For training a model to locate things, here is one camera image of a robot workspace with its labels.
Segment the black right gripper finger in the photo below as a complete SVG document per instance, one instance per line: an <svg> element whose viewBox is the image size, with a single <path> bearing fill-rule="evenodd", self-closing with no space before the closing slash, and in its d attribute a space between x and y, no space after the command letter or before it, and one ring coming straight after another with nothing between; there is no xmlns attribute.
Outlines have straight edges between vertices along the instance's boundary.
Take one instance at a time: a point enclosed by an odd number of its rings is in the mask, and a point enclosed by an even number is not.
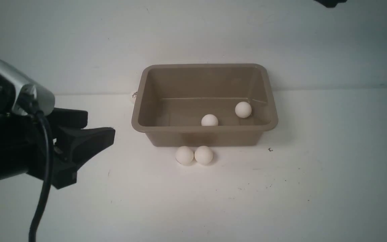
<svg viewBox="0 0 387 242"><path fill-rule="evenodd" d="M326 8L335 8L338 4L346 3L347 0L315 0Z"/></svg>

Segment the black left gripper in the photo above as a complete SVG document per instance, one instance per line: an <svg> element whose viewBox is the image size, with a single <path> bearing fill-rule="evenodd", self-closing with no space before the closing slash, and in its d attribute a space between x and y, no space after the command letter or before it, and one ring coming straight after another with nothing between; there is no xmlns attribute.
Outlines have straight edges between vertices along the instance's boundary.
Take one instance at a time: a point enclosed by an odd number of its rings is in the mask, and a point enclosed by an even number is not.
<svg viewBox="0 0 387 242"><path fill-rule="evenodd" d="M88 112L55 108L46 125L56 139L52 186L65 188L77 182L78 167L114 143L111 127L83 129ZM44 179L46 144L38 121L28 116L0 114L0 180L20 174Z"/></svg>

